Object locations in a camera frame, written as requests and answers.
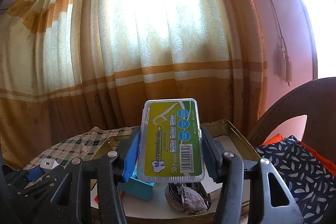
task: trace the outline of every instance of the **green label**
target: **green label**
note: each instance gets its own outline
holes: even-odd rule
[[[150,105],[144,173],[149,177],[199,176],[201,152],[193,101]]]

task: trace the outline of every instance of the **wooden chair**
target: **wooden chair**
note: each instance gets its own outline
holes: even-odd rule
[[[254,146],[290,118],[307,115],[302,141],[336,163],[336,77],[303,84],[279,99],[247,136]]]

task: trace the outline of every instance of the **plaid cloth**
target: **plaid cloth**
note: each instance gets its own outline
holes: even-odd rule
[[[98,127],[94,127],[87,133],[64,140],[45,150],[26,165],[24,170],[30,170],[40,165],[44,158],[54,159],[59,165],[64,167],[73,158],[79,157],[83,160],[90,160],[107,138],[130,135],[133,128],[125,127],[114,130],[101,130]]]

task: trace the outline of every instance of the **blue block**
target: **blue block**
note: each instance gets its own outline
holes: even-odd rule
[[[33,169],[29,170],[26,177],[29,181],[35,181],[35,180],[38,180],[44,174],[45,174],[45,172],[38,165],[38,166],[34,167]]]
[[[153,186],[155,183],[146,183],[138,179],[137,167],[134,168],[133,175],[128,182],[118,182],[119,190],[144,200],[150,200],[153,195]]]

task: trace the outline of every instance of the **blue circle icon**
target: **blue circle icon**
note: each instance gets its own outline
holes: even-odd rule
[[[179,115],[181,118],[185,118],[189,115],[189,112],[186,109],[180,109],[177,112],[177,115]]]
[[[178,138],[181,141],[188,141],[190,139],[191,135],[187,130],[182,130],[179,134],[178,134]]]
[[[190,123],[188,122],[188,120],[179,120],[179,122],[177,123],[179,128],[182,128],[182,129],[186,129],[189,127]]]

